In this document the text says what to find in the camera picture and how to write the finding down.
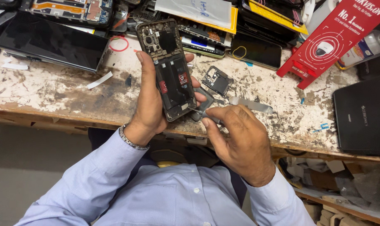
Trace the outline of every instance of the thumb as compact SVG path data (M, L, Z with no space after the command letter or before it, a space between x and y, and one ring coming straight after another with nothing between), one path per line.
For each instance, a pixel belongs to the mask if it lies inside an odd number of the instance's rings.
M136 55L141 63L141 87L155 87L156 72L153 60L143 51L137 51Z
M214 121L212 121L209 118L203 118L202 123L204 124L205 129L207 130L208 137L215 148L215 152L217 152L218 155L222 156L225 152L227 152L226 140L220 133L218 126Z

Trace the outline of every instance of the dark trousers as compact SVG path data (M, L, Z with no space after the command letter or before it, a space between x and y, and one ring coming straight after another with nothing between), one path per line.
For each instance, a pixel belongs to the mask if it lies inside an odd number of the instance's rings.
M101 145L103 145L114 133L114 130L105 130L98 128L88 128L88 138L90 139L92 151L98 149ZM127 182L117 189L116 194L120 192L130 181L137 175L138 170L141 166L152 165L157 166L156 162L154 162L148 153L138 161L138 163L134 166L133 170L130 173L130 176L127 179ZM232 186L234 188L234 192L237 195L237 198L240 202L240 207L243 206L244 197L246 196L247 187L244 185L240 176L233 172L230 168L228 168L222 161L219 161L215 164L215 166L222 166L229 170L230 173L230 181L232 182Z

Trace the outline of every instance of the light blue shirt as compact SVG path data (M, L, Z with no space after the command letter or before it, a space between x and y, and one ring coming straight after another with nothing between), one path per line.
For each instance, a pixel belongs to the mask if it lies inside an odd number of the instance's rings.
M117 188L146 151L112 137L63 174L34 202L16 226L88 226L109 206ZM260 226L313 226L293 188L276 170L272 181L247 186L253 216ZM224 167L181 164L142 166L94 226L255 226L240 209Z

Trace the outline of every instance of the metal pry tool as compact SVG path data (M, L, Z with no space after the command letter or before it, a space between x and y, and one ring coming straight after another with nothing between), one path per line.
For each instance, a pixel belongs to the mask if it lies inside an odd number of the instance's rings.
M229 103L232 105L238 105L238 104L246 105L251 110L257 110L257 111L268 113L268 114L273 113L273 108L271 106L260 104L260 103L250 101L250 100L245 100L245 99L238 98L235 96L229 97Z
M222 120L219 120L215 117L212 117L212 116L209 116L207 115L207 113L205 111L202 111L202 110L195 110L198 114L202 115L203 118L210 118L212 119L212 121L214 121L216 124L218 125L223 125L223 121Z

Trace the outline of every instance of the finger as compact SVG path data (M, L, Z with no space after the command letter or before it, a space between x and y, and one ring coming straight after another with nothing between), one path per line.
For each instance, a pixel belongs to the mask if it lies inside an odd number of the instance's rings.
M222 120L232 138L235 140L242 140L243 133L247 130L247 128L237 115L238 109L241 108L236 105L227 107L213 107L207 109L206 113L209 116Z
M267 130L267 128L265 128L264 124L258 120L258 118L254 115L254 113L248 109L245 105L238 105L239 107L241 107L249 116L252 120L254 120L256 123L257 123L257 126L262 129L262 130Z
M205 129L207 130L208 137L212 145L214 146L217 154L222 153L224 155L225 151L227 152L226 141L220 133L217 124L208 118L203 118L202 123L205 126Z
M207 98L199 92L194 92L194 95L196 96L196 100L199 102L207 101Z
M191 78L191 84L193 85L194 88L201 87L201 83L196 78L194 78L192 75L190 76L190 78Z
M141 87L144 89L154 88L156 73L153 60L143 51L137 51L136 55L141 63Z
M190 63L194 59L194 54L186 54L186 62Z

